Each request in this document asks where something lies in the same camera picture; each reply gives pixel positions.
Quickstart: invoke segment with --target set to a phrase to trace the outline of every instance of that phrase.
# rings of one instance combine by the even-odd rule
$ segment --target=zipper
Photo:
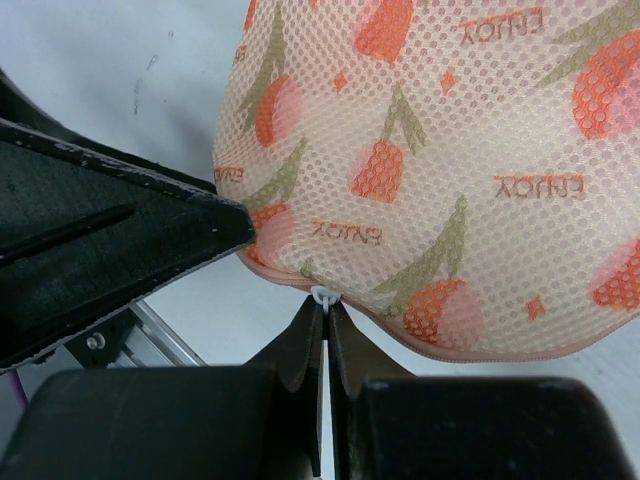
[[[556,360],[558,358],[567,357],[567,356],[572,355],[572,354],[574,354],[574,353],[576,353],[576,352],[578,352],[580,350],[583,350],[585,348],[590,347],[594,343],[599,342],[603,338],[608,337],[613,332],[618,330],[620,327],[623,327],[624,325],[629,323],[631,320],[633,320],[633,318],[635,318],[635,317],[632,317],[629,320],[627,320],[626,322],[623,322],[623,323],[621,323],[619,325],[616,325],[614,328],[611,328],[608,331],[605,331],[604,333],[598,334],[595,337],[590,338],[587,341],[578,342],[578,343],[574,344],[574,345],[579,345],[579,346],[571,347],[571,345],[569,345],[568,347],[562,347],[562,350],[566,350],[566,351],[563,351],[562,353],[555,353],[555,354],[551,353],[549,355],[544,355],[544,356],[539,356],[539,357],[527,357],[525,359],[505,359],[505,358],[499,358],[499,357],[498,358],[496,358],[496,357],[494,357],[494,358],[479,358],[479,359],[473,359],[473,360],[469,360],[469,359],[451,359],[451,358],[443,357],[443,356],[436,355],[436,354],[433,354],[433,353],[430,353],[430,352],[425,352],[423,349],[419,349],[417,347],[414,347],[413,345],[408,343],[404,338],[402,338],[400,335],[398,335],[394,330],[392,330],[386,324],[386,322],[381,320],[376,314],[374,314],[373,312],[370,312],[366,308],[362,307],[358,302],[355,302],[355,301],[351,300],[346,295],[340,295],[340,293],[336,292],[335,290],[331,290],[331,289],[326,288],[326,287],[318,286],[317,282],[314,282],[314,281],[308,279],[307,277],[303,277],[302,275],[296,275],[294,273],[281,272],[279,270],[274,270],[273,268],[269,268],[269,267],[265,267],[264,265],[260,265],[260,264],[258,264],[256,262],[254,262],[253,260],[251,260],[251,258],[249,258],[249,256],[247,254],[245,254],[243,251],[238,252],[238,257],[240,258],[242,263],[244,263],[245,266],[249,270],[251,270],[253,273],[255,273],[259,277],[263,278],[264,280],[267,280],[267,281],[269,281],[271,283],[275,283],[276,285],[284,285],[284,286],[288,286],[288,287],[294,287],[294,288],[297,288],[298,290],[302,290],[303,292],[307,292],[307,293],[311,293],[311,294],[313,294],[313,292],[314,292],[314,287],[317,287],[318,289],[320,289],[319,290],[319,294],[318,294],[319,298],[320,298],[320,301],[318,301],[318,299],[316,298],[315,295],[314,295],[314,299],[316,300],[316,302],[318,302],[320,305],[322,305],[323,308],[324,308],[324,304],[323,304],[323,300],[322,300],[322,292],[326,293],[326,298],[328,299],[329,303],[334,299],[334,297],[337,296],[337,299],[335,299],[335,301],[333,303],[330,303],[330,305],[328,305],[327,310],[325,310],[325,313],[328,312],[329,306],[335,305],[335,303],[337,303],[338,301],[343,300],[345,303],[347,303],[348,305],[352,306],[353,308],[358,310],[360,313],[362,313],[363,315],[365,315],[366,317],[371,319],[373,321],[373,323],[375,323],[387,335],[389,335],[391,338],[393,338],[396,342],[398,342],[403,347],[408,348],[412,352],[417,353],[418,355],[421,355],[423,357],[429,358],[431,360],[437,360],[437,361],[446,362],[446,363],[459,363],[459,364],[465,364],[465,363],[493,363],[493,362],[525,363],[525,362],[540,362],[540,361],[545,361],[545,360]]]

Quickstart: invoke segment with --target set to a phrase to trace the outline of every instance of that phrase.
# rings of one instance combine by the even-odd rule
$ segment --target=white zipper pull
[[[325,315],[329,314],[329,307],[333,307],[340,301],[341,295],[327,287],[311,287],[311,295],[318,305],[322,305]]]

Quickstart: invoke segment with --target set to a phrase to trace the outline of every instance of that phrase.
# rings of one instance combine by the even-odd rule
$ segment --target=mesh laundry bag
[[[640,306],[640,0],[253,0],[214,147],[256,273],[447,360]]]

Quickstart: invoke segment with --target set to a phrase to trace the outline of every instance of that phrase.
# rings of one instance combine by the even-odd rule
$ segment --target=screw
[[[87,347],[89,347],[89,350],[102,350],[106,343],[101,333],[94,333],[87,338]]]

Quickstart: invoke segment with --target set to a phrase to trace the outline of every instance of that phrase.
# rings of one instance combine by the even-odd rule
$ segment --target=white background
[[[212,180],[213,132],[248,3],[7,0],[0,2],[0,67],[66,127]],[[282,331],[303,299],[301,292],[271,285],[230,257],[166,287],[149,303],[205,361],[229,364],[249,359]],[[363,316],[354,318],[396,361],[420,375],[582,380],[607,407],[640,470],[640,322],[558,360],[454,365],[420,357]],[[329,479],[329,432],[323,438],[323,478]]]

